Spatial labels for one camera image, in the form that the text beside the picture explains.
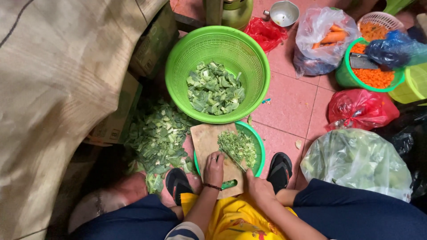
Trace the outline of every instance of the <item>hand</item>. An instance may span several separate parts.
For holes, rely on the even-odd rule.
[[[224,179],[224,153],[213,152],[206,160],[204,183],[221,187]]]
[[[269,181],[254,177],[254,173],[250,168],[246,171],[246,177],[248,179],[249,195],[262,211],[266,212],[267,208],[278,202],[274,194],[273,185]]]

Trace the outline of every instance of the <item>black flip-flop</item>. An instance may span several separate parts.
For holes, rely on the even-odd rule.
[[[267,176],[267,181],[271,182],[273,185],[274,193],[277,194],[278,191],[286,188],[291,177],[291,159],[283,152],[276,153],[271,160],[270,170]]]
[[[181,206],[181,193],[193,193],[185,172],[174,168],[166,176],[166,189],[177,206]]]

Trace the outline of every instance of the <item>yellow cloth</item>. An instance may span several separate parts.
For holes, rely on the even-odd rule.
[[[187,215],[197,198],[197,195],[191,193],[181,194],[184,215]],[[205,233],[206,240],[285,240],[273,222],[250,202],[251,199],[246,194],[218,200]],[[291,208],[286,209],[295,214]]]

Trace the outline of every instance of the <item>beaded bracelet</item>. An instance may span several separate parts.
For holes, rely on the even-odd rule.
[[[217,187],[217,186],[210,185],[209,183],[204,183],[204,184],[203,184],[203,186],[211,187],[211,188],[214,188],[214,189],[216,189],[216,190],[222,191],[222,188]]]

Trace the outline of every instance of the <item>green bucket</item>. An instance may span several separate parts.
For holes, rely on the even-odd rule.
[[[374,88],[371,87],[364,82],[360,81],[358,77],[353,73],[350,67],[350,50],[356,44],[361,43],[364,45],[368,45],[364,38],[358,38],[354,40],[345,51],[344,59],[341,61],[341,64],[335,71],[335,79],[338,84],[344,88],[364,88],[373,92],[390,92],[394,90],[399,84],[405,81],[404,68],[395,69],[395,78],[391,82],[390,86],[386,88]]]
[[[266,150],[264,148],[264,142],[261,139],[261,137],[258,135],[258,133],[255,131],[255,129],[253,129],[249,124],[244,123],[242,121],[237,121],[234,124],[236,124],[237,130],[243,131],[248,137],[252,138],[252,141],[254,142],[255,150],[257,152],[257,157],[255,159],[256,163],[252,168],[252,171],[254,172],[255,177],[259,177],[261,176],[261,173],[263,171],[264,162],[266,159]],[[197,172],[200,175],[200,169],[199,169],[199,164],[197,162],[196,151],[194,151],[194,165],[196,166]],[[229,187],[234,187],[236,185],[237,185],[237,181],[235,181],[233,184],[223,184],[222,188],[226,189]]]
[[[246,98],[237,109],[220,116],[193,109],[187,96],[187,77],[200,61],[224,64],[235,76],[242,73],[240,80]],[[165,80],[172,100],[188,116],[205,123],[232,123],[261,104],[270,84],[270,66],[260,45],[244,32],[226,26],[207,26],[188,33],[174,46],[166,62]]]

